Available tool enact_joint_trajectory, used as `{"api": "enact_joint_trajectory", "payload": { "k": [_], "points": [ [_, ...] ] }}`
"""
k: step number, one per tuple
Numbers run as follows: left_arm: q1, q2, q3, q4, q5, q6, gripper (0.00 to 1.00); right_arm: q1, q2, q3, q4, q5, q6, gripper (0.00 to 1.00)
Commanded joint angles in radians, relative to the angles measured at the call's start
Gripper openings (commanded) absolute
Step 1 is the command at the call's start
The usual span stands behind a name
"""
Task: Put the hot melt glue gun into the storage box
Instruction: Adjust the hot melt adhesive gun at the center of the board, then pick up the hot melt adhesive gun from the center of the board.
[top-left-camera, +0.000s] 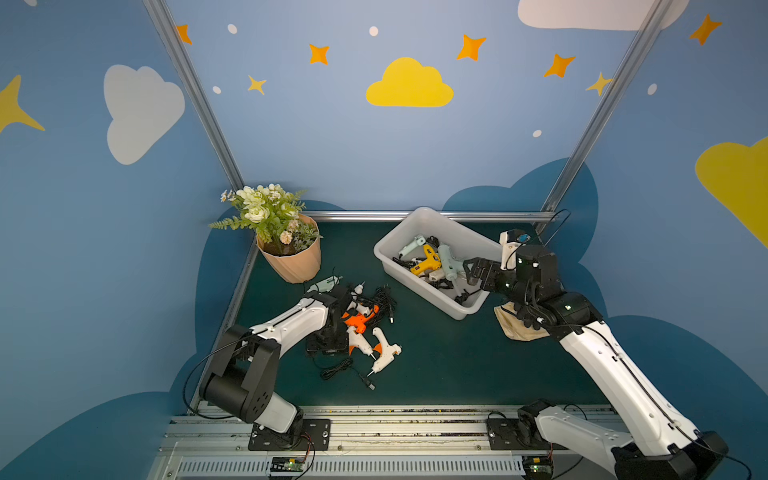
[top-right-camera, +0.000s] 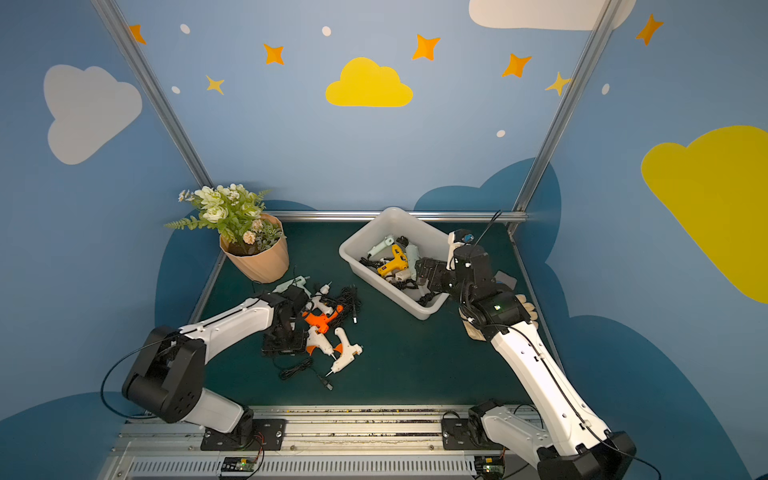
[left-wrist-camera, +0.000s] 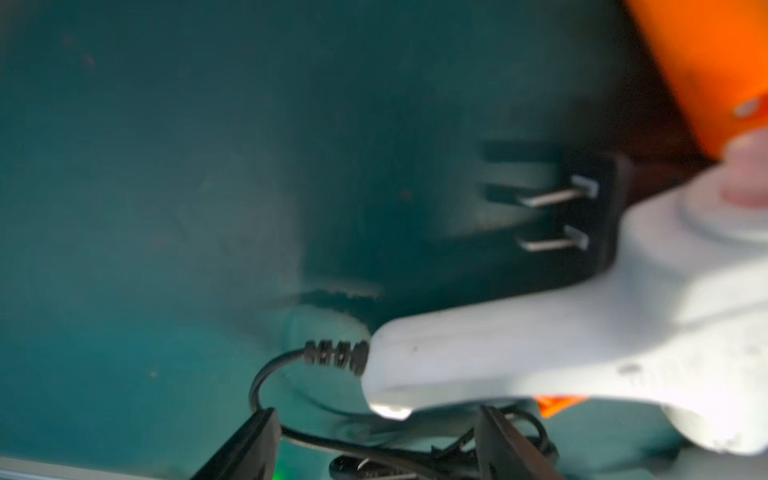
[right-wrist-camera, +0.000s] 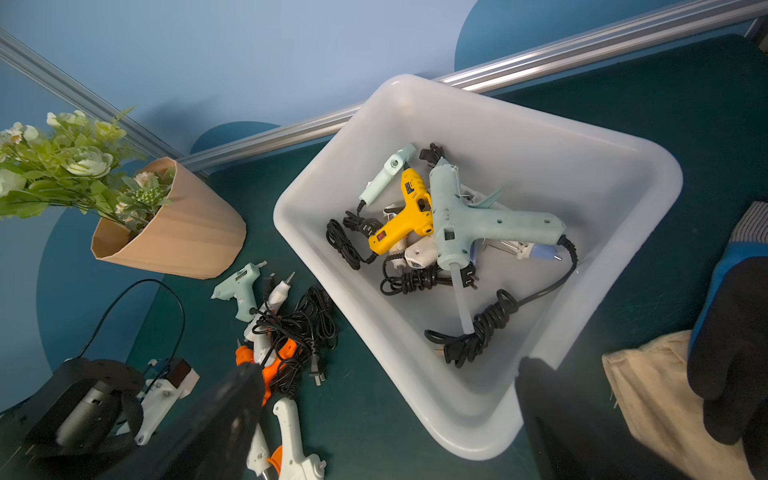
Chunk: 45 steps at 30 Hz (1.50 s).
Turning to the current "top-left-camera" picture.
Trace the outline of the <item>large mint glue gun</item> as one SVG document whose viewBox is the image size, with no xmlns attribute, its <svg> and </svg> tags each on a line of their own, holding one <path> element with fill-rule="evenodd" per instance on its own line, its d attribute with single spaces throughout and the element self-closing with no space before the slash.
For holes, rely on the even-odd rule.
<svg viewBox="0 0 768 480">
<path fill-rule="evenodd" d="M 440 257 L 441 269 L 446 280 L 453 282 L 463 278 L 468 284 L 472 285 L 468 271 L 471 270 L 471 266 L 475 262 L 474 258 L 459 260 L 454 257 L 451 247 L 444 243 L 441 243 L 438 247 L 437 254 Z"/>
</svg>

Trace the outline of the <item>yellow glue gun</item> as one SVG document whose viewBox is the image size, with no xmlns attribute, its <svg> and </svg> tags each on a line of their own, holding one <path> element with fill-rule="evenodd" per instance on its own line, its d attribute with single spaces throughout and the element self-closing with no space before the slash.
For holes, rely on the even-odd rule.
<svg viewBox="0 0 768 480">
<path fill-rule="evenodd" d="M 425 243 L 422 248 L 425 258 L 410 268 L 410 272 L 416 276 L 422 276 L 442 268 L 442 261 L 436 250 L 429 243 Z"/>
</svg>

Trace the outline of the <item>small white orange glue gun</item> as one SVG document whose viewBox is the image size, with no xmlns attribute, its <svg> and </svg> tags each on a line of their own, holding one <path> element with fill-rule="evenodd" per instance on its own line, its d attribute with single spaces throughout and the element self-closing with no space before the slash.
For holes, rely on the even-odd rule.
<svg viewBox="0 0 768 480">
<path fill-rule="evenodd" d="M 379 343 L 373 348 L 373 350 L 377 352 L 379 356 L 374 361 L 371 371 L 368 373 L 369 376 L 384 370 L 390 363 L 395 360 L 397 355 L 402 353 L 401 346 L 398 344 L 390 344 L 380 327 L 375 327 L 373 329 L 373 335 L 379 341 Z"/>
</svg>

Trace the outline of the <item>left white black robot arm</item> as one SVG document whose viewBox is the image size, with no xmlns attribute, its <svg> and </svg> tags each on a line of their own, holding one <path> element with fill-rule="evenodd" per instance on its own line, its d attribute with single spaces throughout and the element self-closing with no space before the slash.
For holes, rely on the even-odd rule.
<svg viewBox="0 0 768 480">
<path fill-rule="evenodd" d="M 300 409 L 274 392 L 280 359 L 303 340 L 311 355 L 345 353 L 342 316 L 351 301 L 351 290 L 343 286 L 309 291 L 265 323 L 229 328 L 202 375 L 200 398 L 246 423 L 295 435 Z"/>
</svg>

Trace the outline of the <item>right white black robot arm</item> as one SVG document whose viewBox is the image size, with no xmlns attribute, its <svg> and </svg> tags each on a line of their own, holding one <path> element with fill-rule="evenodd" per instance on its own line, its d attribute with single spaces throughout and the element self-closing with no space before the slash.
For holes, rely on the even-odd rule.
<svg viewBox="0 0 768 480">
<path fill-rule="evenodd" d="M 472 285 L 502 294 L 526 327 L 546 331 L 589 374 L 627 430 L 616 432 L 539 400 L 518 411 L 522 442 L 557 444 L 618 479 L 706 479 L 728 456 L 719 434 L 701 431 L 655 388 L 619 345 L 596 307 L 566 290 L 557 258 L 520 244 L 500 261 L 475 257 Z"/>
</svg>

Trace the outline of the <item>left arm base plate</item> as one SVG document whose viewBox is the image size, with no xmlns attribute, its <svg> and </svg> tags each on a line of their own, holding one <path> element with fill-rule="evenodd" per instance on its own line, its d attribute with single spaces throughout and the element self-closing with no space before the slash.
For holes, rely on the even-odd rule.
<svg viewBox="0 0 768 480">
<path fill-rule="evenodd" d="M 249 451 L 298 451 L 312 445 L 315 451 L 327 451 L 331 426 L 328 418 L 299 419 L 287 432 L 280 433 L 255 424 L 247 448 Z"/>
</svg>

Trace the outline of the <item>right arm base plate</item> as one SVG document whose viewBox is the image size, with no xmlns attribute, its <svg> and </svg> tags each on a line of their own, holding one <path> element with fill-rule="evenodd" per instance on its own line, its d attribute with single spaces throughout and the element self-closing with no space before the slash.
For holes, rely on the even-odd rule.
<svg viewBox="0 0 768 480">
<path fill-rule="evenodd" d="M 538 441 L 518 419 L 491 416 L 486 420 L 486 429 L 493 451 L 547 449 L 547 443 Z"/>
</svg>

